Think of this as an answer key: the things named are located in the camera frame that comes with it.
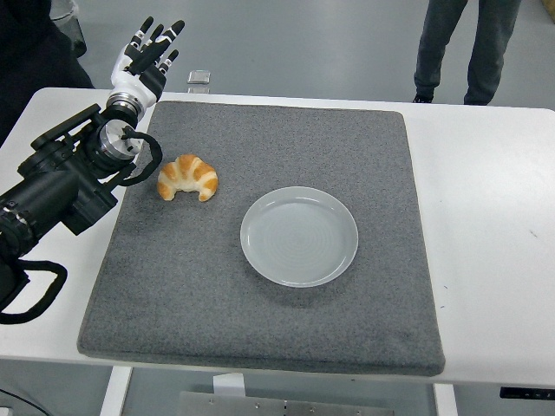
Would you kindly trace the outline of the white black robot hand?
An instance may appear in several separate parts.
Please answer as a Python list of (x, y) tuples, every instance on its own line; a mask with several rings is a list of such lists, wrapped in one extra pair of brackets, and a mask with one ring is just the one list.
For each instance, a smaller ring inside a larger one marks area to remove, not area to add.
[(179, 55), (168, 49), (186, 27), (178, 20), (168, 28), (149, 16), (118, 54), (110, 80), (113, 94), (130, 94), (146, 109), (157, 102), (166, 86), (167, 72)]

